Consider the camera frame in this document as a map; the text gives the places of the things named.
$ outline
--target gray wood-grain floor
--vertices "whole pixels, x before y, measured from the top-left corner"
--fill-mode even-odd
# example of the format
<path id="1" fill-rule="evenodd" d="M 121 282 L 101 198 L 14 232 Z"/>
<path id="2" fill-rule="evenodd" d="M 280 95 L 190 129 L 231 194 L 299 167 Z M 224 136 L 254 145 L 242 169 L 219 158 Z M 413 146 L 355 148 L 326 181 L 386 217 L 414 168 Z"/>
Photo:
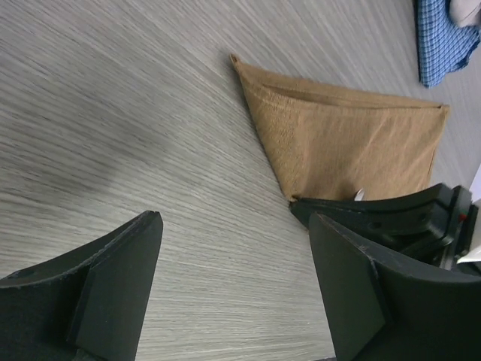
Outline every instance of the gray wood-grain floor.
<path id="1" fill-rule="evenodd" d="M 0 276 L 145 209 L 165 221 L 139 360 L 334 351 L 228 53 L 284 74 L 452 106 L 433 182 L 481 162 L 481 50 L 427 90 L 411 0 L 5 0 Z"/>

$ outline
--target tan cloth pouch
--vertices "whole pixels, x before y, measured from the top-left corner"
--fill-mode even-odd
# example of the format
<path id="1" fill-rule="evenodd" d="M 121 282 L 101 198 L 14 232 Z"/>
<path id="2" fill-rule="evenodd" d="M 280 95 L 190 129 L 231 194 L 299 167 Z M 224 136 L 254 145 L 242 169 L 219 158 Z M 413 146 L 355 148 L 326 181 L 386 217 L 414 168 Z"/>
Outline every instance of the tan cloth pouch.
<path id="1" fill-rule="evenodd" d="M 287 77 L 231 55 L 280 188 L 387 199 L 428 187 L 449 106 Z"/>

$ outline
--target blue plaid fabric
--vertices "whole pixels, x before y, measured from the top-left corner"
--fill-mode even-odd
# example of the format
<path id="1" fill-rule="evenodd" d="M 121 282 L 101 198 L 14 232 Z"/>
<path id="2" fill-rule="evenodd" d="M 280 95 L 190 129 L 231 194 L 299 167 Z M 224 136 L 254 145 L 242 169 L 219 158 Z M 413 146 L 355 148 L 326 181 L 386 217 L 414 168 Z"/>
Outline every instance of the blue plaid fabric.
<path id="1" fill-rule="evenodd" d="M 419 78 L 430 88 L 444 75 L 464 68 L 479 43 L 475 26 L 457 27 L 449 18 L 449 0 L 418 0 Z"/>

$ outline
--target brown fabric bag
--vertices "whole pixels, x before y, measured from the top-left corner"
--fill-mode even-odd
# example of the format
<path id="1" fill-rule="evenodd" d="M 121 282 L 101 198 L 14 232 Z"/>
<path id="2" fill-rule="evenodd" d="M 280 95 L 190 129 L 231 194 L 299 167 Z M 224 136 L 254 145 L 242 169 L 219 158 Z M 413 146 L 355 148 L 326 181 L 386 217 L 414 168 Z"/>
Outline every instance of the brown fabric bag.
<path id="1" fill-rule="evenodd" d="M 231 55 L 289 201 L 387 199 L 428 187 L 449 106 L 287 77 Z"/>

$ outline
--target laminate flooring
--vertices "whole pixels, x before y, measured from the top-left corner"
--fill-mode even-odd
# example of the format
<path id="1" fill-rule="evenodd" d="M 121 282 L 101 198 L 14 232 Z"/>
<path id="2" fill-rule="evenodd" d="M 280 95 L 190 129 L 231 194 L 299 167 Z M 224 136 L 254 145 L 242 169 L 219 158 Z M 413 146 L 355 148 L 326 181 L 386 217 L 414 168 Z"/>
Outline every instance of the laminate flooring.
<path id="1" fill-rule="evenodd" d="M 138 360 L 332 356 L 308 235 L 263 153 L 231 52 L 450 104 L 433 183 L 473 179 L 481 51 L 423 88 L 410 0 L 5 0 L 0 276 L 160 211 Z"/>

